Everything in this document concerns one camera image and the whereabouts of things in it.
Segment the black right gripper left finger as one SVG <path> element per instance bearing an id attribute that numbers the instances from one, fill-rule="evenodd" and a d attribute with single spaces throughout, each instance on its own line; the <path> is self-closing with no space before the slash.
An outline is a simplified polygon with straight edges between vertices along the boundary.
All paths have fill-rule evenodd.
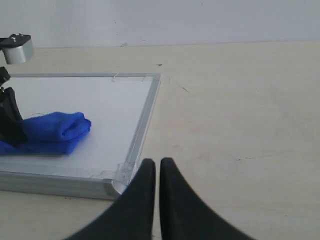
<path id="1" fill-rule="evenodd" d="M 156 166 L 146 158 L 117 200 L 68 240 L 151 240 L 155 206 Z"/>

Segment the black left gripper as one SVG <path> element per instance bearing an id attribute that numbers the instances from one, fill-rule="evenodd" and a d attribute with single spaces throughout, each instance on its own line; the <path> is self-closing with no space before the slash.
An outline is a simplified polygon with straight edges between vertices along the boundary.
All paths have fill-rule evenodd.
<path id="1" fill-rule="evenodd" d="M 0 139 L 12 146 L 18 146 L 27 141 L 20 121 L 15 92 L 12 87 L 4 88 L 3 84 L 10 80 L 10 74 L 4 66 L 0 67 Z"/>

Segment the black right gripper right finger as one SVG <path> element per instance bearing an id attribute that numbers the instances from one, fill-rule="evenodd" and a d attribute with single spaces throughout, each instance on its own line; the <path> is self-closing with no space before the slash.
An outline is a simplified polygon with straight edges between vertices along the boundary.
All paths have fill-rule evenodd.
<path id="1" fill-rule="evenodd" d="M 159 215 L 164 240 L 251 240 L 207 206 L 174 160 L 160 162 Z"/>

